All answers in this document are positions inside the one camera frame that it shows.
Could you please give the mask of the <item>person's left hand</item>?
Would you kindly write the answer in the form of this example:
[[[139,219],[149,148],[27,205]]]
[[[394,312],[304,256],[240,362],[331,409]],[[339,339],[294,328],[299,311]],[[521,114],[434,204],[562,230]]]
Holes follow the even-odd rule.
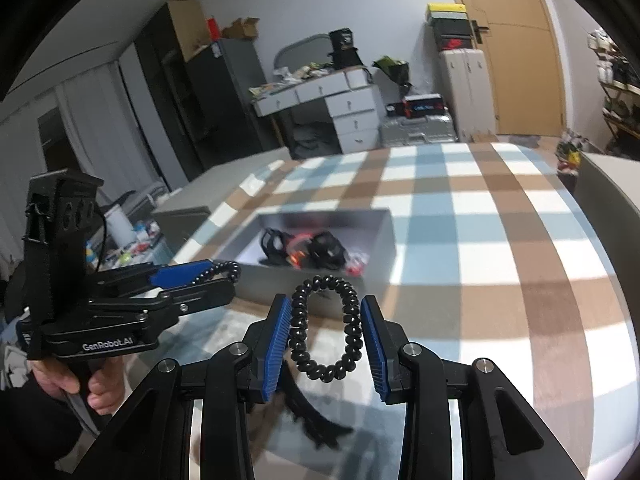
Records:
[[[114,414],[124,400],[125,373],[121,356],[108,358],[104,364],[82,382],[63,363],[56,359],[30,361],[36,381],[49,396],[61,399],[64,393],[80,393],[81,386],[88,387],[87,401],[99,415]]]

